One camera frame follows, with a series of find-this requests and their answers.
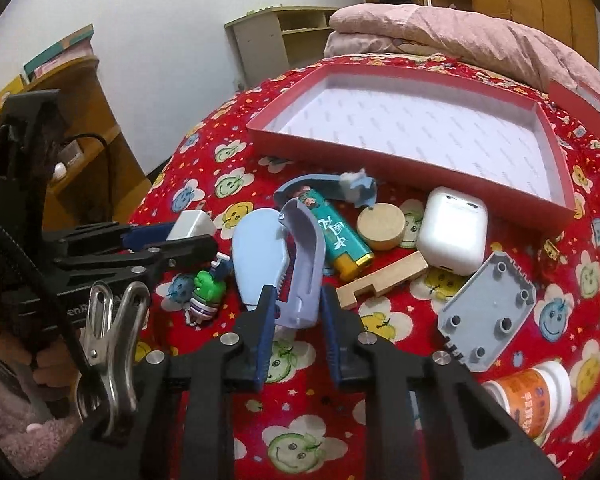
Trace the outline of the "white and orange pill bottle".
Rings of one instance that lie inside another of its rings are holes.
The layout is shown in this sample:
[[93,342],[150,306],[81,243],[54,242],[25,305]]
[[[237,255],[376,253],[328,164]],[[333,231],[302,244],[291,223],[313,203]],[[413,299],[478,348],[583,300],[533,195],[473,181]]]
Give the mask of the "white and orange pill bottle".
[[557,361],[536,364],[482,386],[531,439],[559,426],[571,405],[569,375]]

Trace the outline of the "silver metal clamp clip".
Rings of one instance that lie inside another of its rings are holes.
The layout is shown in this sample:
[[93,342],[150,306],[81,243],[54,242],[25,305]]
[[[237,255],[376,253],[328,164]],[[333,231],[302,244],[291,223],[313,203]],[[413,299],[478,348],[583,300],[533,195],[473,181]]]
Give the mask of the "silver metal clamp clip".
[[129,284],[119,300],[103,282],[91,287],[81,338],[88,373],[78,379],[74,400],[82,420],[104,411],[97,429],[103,439],[126,434],[137,411],[134,356],[149,303],[150,292],[142,282]]

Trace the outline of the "beige wooden shelf unit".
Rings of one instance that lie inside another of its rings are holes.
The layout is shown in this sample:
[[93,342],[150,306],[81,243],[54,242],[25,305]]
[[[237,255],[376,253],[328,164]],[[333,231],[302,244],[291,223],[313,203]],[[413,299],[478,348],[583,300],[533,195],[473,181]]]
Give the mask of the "beige wooden shelf unit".
[[331,6],[270,6],[226,23],[245,87],[319,61],[336,11]]

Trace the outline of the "notched wooden block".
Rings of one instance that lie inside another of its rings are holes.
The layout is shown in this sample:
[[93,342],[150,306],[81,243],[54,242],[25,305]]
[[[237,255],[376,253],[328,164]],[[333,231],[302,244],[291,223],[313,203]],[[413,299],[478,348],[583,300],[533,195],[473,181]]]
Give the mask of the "notched wooden block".
[[429,268],[429,264],[420,252],[413,252],[400,260],[384,266],[383,268],[357,278],[336,289],[340,307],[351,310],[358,304],[358,297],[372,294],[374,297],[385,295],[407,281],[418,278]]

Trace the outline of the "teal and yellow lighter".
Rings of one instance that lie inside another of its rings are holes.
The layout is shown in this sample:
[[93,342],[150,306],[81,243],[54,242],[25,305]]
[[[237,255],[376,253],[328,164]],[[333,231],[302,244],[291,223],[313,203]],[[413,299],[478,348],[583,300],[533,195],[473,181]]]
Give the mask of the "teal and yellow lighter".
[[294,198],[309,208],[321,228],[326,260],[344,282],[355,280],[373,261],[374,254],[362,237],[343,219],[326,198],[309,186],[302,186]]

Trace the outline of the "orange wooden desk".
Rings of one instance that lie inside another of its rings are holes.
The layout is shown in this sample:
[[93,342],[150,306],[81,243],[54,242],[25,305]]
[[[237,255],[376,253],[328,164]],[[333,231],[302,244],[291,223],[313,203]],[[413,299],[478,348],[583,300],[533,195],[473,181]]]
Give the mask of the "orange wooden desk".
[[105,221],[125,224],[150,188],[102,90],[98,66],[95,55],[76,58],[23,88],[59,92],[72,155],[65,177],[46,188],[44,231]]

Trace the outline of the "red shallow cardboard box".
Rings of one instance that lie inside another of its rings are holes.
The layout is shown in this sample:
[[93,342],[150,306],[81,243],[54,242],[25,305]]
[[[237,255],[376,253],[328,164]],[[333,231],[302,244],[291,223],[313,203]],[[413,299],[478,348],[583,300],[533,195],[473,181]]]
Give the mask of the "red shallow cardboard box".
[[490,214],[554,232],[573,219],[570,174],[538,102],[478,80],[394,65],[332,64],[247,124],[265,155],[477,197]]

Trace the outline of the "white earbuds case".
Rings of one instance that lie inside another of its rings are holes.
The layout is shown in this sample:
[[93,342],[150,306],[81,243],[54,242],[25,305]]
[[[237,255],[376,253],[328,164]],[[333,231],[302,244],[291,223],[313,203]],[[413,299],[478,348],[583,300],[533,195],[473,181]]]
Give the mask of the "white earbuds case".
[[416,248],[430,266],[468,276],[483,263],[488,222],[482,200],[439,186],[427,198]]

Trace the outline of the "small red gold object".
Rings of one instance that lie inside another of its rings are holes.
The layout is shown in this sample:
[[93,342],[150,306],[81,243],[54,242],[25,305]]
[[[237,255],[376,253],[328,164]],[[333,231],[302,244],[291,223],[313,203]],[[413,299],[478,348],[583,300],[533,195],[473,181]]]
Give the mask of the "small red gold object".
[[559,273],[560,267],[564,264],[562,261],[562,253],[559,251],[556,244],[547,238],[541,244],[538,255],[539,272],[545,281],[554,281]]

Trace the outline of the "green monster toy figure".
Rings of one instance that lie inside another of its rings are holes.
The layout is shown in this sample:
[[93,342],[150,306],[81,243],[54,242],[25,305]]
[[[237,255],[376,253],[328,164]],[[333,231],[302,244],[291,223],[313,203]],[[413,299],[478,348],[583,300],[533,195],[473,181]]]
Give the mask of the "green monster toy figure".
[[232,259],[218,252],[208,269],[196,274],[192,296],[184,310],[188,326],[201,325],[215,318],[226,293],[226,281],[232,273]]

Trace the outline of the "pink folded quilt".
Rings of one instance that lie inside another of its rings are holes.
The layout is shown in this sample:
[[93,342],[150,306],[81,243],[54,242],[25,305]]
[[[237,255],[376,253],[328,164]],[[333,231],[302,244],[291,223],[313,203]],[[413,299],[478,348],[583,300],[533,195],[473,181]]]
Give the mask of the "pink folded quilt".
[[337,10],[324,55],[442,53],[546,91],[552,81],[580,82],[600,95],[600,72],[575,50],[539,29],[476,13],[361,3]]

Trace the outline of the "purple-grey curved plastic handle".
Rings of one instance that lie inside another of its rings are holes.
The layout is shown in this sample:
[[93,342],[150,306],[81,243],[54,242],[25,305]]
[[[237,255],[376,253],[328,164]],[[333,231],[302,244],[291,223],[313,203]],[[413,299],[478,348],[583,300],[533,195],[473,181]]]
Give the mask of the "purple-grey curved plastic handle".
[[325,237],[312,211],[298,198],[288,200],[279,214],[279,223],[288,231],[296,255],[291,269],[287,300],[276,300],[276,324],[303,330],[316,324],[325,262]]

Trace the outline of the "round wooden disc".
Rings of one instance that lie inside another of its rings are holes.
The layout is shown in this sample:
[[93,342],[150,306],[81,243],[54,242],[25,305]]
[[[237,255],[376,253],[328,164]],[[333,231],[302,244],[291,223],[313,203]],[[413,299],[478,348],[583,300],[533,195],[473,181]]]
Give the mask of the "round wooden disc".
[[393,204],[376,203],[366,207],[356,219],[358,235],[373,250],[390,250],[398,247],[406,227],[404,213]]

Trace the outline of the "red box lid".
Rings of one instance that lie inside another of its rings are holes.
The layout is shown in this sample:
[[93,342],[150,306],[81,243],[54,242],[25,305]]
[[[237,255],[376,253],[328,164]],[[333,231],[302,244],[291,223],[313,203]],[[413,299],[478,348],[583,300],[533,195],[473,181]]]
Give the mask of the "red box lid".
[[600,94],[586,82],[577,79],[576,86],[570,89],[552,80],[548,86],[548,96],[600,137]]

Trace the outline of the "blue curved plastic clip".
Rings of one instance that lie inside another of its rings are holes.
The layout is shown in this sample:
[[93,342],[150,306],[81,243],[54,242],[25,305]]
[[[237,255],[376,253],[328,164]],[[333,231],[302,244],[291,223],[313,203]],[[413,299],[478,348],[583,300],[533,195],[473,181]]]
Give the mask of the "blue curved plastic clip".
[[343,174],[305,174],[281,185],[273,195],[281,207],[302,188],[312,188],[326,200],[346,202],[356,208],[373,207],[377,202],[377,183],[364,169]]

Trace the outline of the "red flower-pattern bedspread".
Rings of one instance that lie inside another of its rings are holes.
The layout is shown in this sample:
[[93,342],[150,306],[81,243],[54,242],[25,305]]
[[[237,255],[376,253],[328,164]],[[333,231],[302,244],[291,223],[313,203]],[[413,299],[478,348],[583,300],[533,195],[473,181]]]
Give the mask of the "red flower-pattern bedspread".
[[[539,302],[488,378],[547,360],[561,362],[569,375],[572,404],[562,424],[539,440],[540,447],[565,478],[600,478],[600,137],[545,94],[441,54],[352,55],[349,63],[460,76],[528,96],[541,105],[567,163],[574,215],[569,226],[551,236],[500,219],[490,222],[490,248],[507,252],[526,272]],[[271,206],[279,185],[310,170],[302,162],[258,154],[247,129],[261,108],[305,76],[306,70],[290,70],[263,81],[198,122],[132,213],[132,221],[173,221],[178,215],[175,202],[181,200],[189,209],[210,214],[221,249],[229,250],[245,214]],[[550,282],[542,278],[536,260],[547,238],[564,262]],[[298,446],[302,479],[363,478],[364,399],[332,382],[323,331],[314,327],[276,344],[273,359],[282,371],[261,392],[233,399],[236,476],[290,478],[290,468],[275,454],[276,445],[288,443]]]

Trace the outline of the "grey square plastic plate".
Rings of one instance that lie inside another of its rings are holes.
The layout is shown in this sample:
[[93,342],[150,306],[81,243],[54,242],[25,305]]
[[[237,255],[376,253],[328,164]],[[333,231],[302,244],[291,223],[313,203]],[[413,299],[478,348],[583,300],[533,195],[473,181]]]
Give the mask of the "grey square plastic plate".
[[532,281],[507,252],[492,252],[438,313],[445,347],[473,373],[486,372],[536,303]]

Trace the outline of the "white usb charger plug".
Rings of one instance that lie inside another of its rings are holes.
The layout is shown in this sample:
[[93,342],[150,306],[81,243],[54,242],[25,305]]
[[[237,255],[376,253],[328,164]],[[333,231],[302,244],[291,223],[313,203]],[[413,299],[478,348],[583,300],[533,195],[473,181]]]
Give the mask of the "white usb charger plug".
[[216,226],[210,216],[201,209],[184,210],[175,220],[166,240],[184,240],[201,235],[213,236]]

